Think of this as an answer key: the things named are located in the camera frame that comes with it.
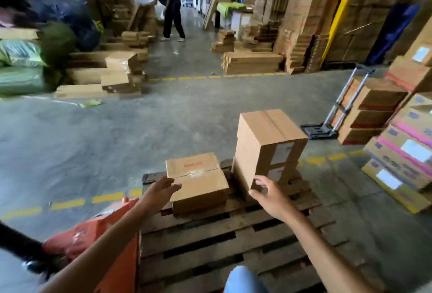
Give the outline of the yellow steel post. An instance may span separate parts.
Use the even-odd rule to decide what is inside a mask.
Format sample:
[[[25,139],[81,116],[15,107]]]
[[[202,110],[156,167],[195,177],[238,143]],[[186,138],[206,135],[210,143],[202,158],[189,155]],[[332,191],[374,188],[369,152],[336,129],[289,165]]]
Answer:
[[[346,13],[346,9],[347,6],[349,5],[349,1],[350,0],[341,0],[340,4],[338,6],[338,9],[336,11],[336,14],[333,18],[333,22],[330,28],[330,32],[329,32],[329,38],[328,38],[328,42],[327,42],[327,46],[322,54],[321,57],[321,62],[320,62],[320,69],[322,68],[327,54],[332,46],[333,40],[336,37],[336,34],[338,33],[338,28],[340,27],[340,24],[342,23],[344,17],[345,17],[345,13]]]

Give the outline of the pink-striped cardboard box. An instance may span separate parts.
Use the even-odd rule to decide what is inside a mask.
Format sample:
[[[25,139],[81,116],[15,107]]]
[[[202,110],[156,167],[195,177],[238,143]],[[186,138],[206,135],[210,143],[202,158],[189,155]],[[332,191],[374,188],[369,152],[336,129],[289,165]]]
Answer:
[[[389,125],[378,137],[378,142],[390,147],[400,156],[432,170],[432,147],[418,141],[403,130]]]
[[[432,169],[404,152],[396,152],[391,145],[379,142],[377,137],[371,138],[364,150],[413,190],[420,192],[432,185]]]
[[[403,109],[392,125],[417,139],[432,142],[432,105],[417,105]]]

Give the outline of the person's right hand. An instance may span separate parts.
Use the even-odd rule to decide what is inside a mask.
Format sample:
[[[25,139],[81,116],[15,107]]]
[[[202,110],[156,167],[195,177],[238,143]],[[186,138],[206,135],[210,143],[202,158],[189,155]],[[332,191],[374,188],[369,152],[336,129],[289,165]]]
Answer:
[[[262,200],[260,203],[262,208],[272,217],[291,226],[300,212],[291,200],[286,197],[278,183],[260,175],[255,175],[254,179],[256,184],[262,188]]]

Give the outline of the person's left hand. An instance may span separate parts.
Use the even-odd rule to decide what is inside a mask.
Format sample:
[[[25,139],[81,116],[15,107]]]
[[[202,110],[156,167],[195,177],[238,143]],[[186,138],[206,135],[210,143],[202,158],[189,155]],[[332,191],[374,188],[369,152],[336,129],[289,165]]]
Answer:
[[[161,189],[161,179],[153,183],[140,199],[140,206],[148,215],[153,216],[157,214],[167,203],[170,202],[171,197],[174,194],[164,193]]]

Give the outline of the cardboard box with white label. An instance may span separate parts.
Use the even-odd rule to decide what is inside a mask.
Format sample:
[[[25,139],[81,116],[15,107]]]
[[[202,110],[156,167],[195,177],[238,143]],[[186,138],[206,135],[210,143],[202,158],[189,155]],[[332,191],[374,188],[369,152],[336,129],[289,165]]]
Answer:
[[[256,184],[254,179],[256,170],[248,169],[246,166],[240,165],[238,158],[234,157],[231,172],[235,181],[237,182],[238,189],[243,199],[247,202],[252,202],[253,199],[248,193],[249,190],[256,189],[259,192],[262,190],[262,188]],[[291,168],[290,165],[268,170],[264,176],[279,184],[289,184],[290,181],[294,181],[302,177],[299,170],[296,167]]]

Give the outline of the orange pallet jack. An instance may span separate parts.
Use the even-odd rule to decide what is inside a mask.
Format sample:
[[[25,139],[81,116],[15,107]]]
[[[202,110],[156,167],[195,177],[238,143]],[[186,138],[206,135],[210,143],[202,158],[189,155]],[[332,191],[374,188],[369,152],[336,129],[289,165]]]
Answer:
[[[115,225],[137,201],[138,198],[115,201],[89,220],[49,238],[42,245],[44,251],[63,254],[68,261],[75,260]],[[136,234],[116,258],[94,293],[136,293],[139,244],[140,236]]]

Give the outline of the small red-print cardboard box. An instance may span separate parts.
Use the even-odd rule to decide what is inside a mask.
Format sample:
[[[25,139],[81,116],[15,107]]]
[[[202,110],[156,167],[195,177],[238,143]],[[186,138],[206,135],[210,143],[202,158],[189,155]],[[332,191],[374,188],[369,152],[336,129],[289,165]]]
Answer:
[[[226,204],[230,187],[214,153],[170,159],[165,166],[167,176],[182,185],[171,197],[175,217]]]

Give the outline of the scattered pile of flat cartons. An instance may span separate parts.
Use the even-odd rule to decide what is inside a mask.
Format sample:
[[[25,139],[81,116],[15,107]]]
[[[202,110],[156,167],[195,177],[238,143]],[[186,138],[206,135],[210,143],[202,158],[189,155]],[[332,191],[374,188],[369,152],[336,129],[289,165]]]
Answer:
[[[134,50],[71,53],[65,67],[66,78],[54,95],[57,99],[141,95],[148,80],[142,64],[146,57],[146,51]]]

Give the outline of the person's blue jeans leg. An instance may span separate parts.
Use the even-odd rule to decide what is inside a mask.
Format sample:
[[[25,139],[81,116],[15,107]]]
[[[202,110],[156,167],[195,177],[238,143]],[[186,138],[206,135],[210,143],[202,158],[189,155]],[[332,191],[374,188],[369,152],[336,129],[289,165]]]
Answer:
[[[270,293],[270,290],[248,267],[238,265],[230,271],[223,293]]]

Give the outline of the tall stack of folded cartons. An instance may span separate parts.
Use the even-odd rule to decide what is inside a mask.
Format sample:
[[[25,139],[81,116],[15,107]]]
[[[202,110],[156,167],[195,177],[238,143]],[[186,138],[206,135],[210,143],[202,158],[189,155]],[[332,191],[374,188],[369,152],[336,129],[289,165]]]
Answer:
[[[273,52],[289,74],[305,72],[312,41],[328,38],[339,0],[288,0]]]

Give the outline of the large red-taped cardboard box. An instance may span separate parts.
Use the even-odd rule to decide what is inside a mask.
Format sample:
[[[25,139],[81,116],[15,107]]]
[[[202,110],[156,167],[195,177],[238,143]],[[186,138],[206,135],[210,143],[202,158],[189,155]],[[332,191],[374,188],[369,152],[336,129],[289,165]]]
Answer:
[[[351,104],[358,110],[395,111],[407,91],[385,78],[368,77]]]

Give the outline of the blue upright panel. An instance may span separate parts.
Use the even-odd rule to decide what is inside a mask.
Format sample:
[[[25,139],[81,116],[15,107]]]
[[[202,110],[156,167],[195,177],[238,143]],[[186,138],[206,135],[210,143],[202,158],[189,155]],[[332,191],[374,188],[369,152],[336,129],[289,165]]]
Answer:
[[[402,32],[413,21],[423,3],[396,3],[390,9],[381,31],[366,58],[365,64],[381,64],[385,53],[395,44]]]

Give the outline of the green plastic sack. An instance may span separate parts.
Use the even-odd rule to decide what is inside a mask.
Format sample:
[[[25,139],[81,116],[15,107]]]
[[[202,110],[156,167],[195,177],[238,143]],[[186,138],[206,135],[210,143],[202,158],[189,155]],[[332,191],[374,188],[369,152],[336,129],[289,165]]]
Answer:
[[[0,67],[0,97],[52,92],[60,79],[57,71],[43,66]]]
[[[47,67],[38,43],[27,40],[0,40],[0,67]]]

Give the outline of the wall of stacked brown cartons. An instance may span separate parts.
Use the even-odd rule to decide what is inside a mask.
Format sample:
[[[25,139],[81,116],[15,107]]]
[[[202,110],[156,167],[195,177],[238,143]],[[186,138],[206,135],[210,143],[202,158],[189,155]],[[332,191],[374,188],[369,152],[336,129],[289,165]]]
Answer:
[[[325,63],[365,62],[393,5],[429,1],[350,0]]]

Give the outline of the low stack of flat cartons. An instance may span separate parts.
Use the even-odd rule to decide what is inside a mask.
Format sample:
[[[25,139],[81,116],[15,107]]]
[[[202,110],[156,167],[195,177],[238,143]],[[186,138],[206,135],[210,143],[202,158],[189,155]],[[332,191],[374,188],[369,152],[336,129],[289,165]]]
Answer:
[[[224,53],[222,70],[225,74],[277,72],[284,57],[272,52],[232,51]]]

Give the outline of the plain white-label cardboard box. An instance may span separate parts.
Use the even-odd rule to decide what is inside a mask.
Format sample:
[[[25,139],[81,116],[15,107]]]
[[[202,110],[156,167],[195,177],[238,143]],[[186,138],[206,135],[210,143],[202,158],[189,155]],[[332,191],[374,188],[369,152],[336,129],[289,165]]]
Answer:
[[[405,58],[432,67],[432,16],[410,46]]]

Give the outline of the tall taped cardboard box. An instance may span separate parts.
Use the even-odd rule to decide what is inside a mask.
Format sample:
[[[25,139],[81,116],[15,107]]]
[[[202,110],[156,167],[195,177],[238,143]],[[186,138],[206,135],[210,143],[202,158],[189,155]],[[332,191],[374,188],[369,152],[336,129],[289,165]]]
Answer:
[[[241,113],[234,157],[263,176],[268,170],[298,167],[306,134],[281,110]]]

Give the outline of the small pile of flat cartons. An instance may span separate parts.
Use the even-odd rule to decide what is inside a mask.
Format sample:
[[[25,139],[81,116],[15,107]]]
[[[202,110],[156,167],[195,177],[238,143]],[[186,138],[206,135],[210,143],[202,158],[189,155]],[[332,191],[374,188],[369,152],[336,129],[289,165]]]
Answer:
[[[217,40],[212,43],[211,52],[215,54],[224,54],[233,52],[235,45],[235,31],[220,29],[217,34]]]

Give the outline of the wooden pallet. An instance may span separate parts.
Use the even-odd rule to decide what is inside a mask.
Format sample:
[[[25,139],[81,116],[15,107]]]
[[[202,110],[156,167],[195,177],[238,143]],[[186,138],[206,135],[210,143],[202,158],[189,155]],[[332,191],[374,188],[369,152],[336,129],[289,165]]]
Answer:
[[[229,184],[224,205],[178,217],[167,205],[143,226],[137,293],[222,292],[238,265],[272,293],[326,293],[292,230],[242,198],[231,165],[220,162]]]

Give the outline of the green covered table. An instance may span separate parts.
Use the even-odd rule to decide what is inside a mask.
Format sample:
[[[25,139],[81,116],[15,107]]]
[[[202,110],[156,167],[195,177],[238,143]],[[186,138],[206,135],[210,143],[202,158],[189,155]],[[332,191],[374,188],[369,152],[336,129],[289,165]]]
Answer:
[[[247,7],[239,2],[219,2],[216,7],[214,27],[216,29],[230,29],[234,12],[244,12]]]

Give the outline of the red-striped cardboard box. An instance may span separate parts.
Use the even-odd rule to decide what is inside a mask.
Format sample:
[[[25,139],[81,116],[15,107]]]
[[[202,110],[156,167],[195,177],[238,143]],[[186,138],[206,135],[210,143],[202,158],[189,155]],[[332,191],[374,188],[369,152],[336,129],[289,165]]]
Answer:
[[[432,67],[397,56],[385,78],[408,92],[432,92]]]

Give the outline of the medium red-taped cardboard box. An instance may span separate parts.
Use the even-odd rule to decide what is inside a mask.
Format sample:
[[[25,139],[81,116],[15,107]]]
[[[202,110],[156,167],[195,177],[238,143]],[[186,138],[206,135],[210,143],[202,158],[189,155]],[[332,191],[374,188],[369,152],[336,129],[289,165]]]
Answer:
[[[339,130],[342,126],[351,128],[382,128],[393,115],[393,110],[361,110],[351,108],[343,113],[338,110],[331,126]]]

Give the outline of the silver folding hand truck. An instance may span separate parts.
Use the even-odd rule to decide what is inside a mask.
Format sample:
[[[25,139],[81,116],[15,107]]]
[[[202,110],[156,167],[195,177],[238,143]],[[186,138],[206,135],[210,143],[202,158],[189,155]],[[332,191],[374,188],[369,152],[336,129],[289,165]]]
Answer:
[[[347,106],[343,106],[343,98],[350,85],[354,81],[355,73],[358,70],[365,71],[364,77],[361,79],[358,88],[353,93],[352,97],[349,99]],[[320,124],[303,124],[300,125],[300,129],[306,134],[309,140],[333,140],[338,137],[338,126],[342,124],[343,120],[349,114],[354,100],[359,95],[360,91],[365,85],[366,80],[369,78],[371,74],[375,72],[375,68],[365,66],[364,64],[356,63],[355,67],[344,85],[342,91],[340,92],[338,98],[333,104],[330,112],[328,113],[324,122]]]

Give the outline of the small red-taped cardboard box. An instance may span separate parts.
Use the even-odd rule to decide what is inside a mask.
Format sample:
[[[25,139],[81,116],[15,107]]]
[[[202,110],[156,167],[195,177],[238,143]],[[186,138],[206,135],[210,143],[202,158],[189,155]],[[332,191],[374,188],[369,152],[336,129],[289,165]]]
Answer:
[[[364,145],[372,137],[379,136],[383,128],[351,128],[342,126],[338,132],[337,141],[341,145]]]

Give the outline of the yellow-striped cardboard box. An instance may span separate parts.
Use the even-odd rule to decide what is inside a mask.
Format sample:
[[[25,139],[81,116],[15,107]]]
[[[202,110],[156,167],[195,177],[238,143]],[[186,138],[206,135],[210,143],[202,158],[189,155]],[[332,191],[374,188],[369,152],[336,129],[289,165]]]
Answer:
[[[373,159],[370,159],[361,170],[411,213],[432,210],[432,188],[427,188],[425,192],[415,191]]]

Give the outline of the person's right forearm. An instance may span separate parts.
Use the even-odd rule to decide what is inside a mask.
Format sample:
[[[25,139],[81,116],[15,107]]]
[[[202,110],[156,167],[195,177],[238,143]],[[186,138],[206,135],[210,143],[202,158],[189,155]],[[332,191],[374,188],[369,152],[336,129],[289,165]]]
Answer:
[[[283,220],[293,231],[328,293],[379,293],[297,209],[284,208]]]

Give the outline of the dark blue plastic sack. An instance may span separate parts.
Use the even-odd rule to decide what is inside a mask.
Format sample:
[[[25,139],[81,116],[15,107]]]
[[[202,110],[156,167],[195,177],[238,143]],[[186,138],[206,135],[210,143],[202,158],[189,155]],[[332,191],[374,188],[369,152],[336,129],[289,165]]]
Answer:
[[[80,51],[90,52],[98,46],[100,33],[86,0],[24,1],[36,22],[59,22],[69,26],[77,37],[77,48]]]

